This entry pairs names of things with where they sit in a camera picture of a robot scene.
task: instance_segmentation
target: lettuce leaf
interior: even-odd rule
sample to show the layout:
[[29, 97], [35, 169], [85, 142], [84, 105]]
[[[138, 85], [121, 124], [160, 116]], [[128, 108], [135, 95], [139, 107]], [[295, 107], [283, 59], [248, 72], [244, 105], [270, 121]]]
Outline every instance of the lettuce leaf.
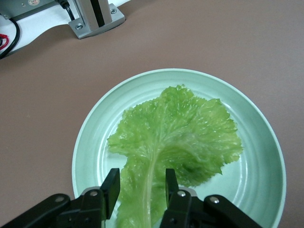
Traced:
[[121, 171], [117, 226], [150, 228], [166, 209], [165, 170], [198, 186], [242, 153], [236, 123], [219, 99], [195, 96], [184, 85], [125, 110], [109, 151], [127, 157]]

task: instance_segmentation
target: brown table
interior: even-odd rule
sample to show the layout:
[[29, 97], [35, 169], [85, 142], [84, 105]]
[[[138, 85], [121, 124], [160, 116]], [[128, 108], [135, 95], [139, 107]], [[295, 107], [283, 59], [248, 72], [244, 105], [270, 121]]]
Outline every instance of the brown table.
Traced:
[[221, 78], [263, 112], [281, 144], [280, 227], [304, 224], [304, 2], [132, 0], [126, 22], [78, 40], [52, 28], [0, 60], [0, 225], [49, 195], [73, 197], [71, 164], [94, 104], [138, 73], [187, 68]]

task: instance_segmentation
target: light green plate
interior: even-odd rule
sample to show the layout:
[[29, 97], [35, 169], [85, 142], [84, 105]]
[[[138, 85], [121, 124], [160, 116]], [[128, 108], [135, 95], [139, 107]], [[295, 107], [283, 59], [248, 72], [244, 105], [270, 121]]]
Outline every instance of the light green plate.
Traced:
[[[192, 70], [161, 69], [131, 77], [115, 86], [93, 107], [75, 145], [72, 179], [75, 197], [88, 187], [100, 186], [111, 168], [122, 169], [126, 159], [111, 154], [107, 138], [116, 131], [125, 109], [158, 97], [169, 87], [184, 84], [206, 99], [220, 98], [236, 121], [244, 152], [239, 161], [222, 169], [195, 188], [203, 200], [220, 194], [264, 228], [278, 226], [286, 195], [286, 173], [276, 135], [261, 111], [228, 83]], [[115, 208], [108, 227], [116, 219]]]

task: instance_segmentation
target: black cable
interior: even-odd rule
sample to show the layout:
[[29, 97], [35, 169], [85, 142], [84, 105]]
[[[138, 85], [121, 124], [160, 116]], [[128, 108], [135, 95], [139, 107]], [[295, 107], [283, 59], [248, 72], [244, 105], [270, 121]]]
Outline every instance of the black cable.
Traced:
[[68, 3], [67, 0], [55, 0], [55, 2], [58, 2], [59, 5], [67, 10], [67, 13], [69, 14], [71, 20], [75, 20], [75, 17], [73, 15], [72, 10], [70, 9], [70, 4]]
[[4, 58], [17, 45], [17, 43], [20, 39], [19, 25], [17, 24], [17, 22], [13, 18], [10, 18], [9, 20], [11, 22], [13, 22], [15, 27], [16, 27], [16, 36], [15, 36], [13, 42], [0, 54], [0, 59]]

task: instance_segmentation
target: round sticker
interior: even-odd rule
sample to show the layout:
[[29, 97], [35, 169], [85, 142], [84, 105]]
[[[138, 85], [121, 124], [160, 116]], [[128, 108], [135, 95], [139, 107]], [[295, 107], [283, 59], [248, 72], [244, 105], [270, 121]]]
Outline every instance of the round sticker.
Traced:
[[38, 5], [40, 0], [28, 0], [29, 5], [36, 6]]

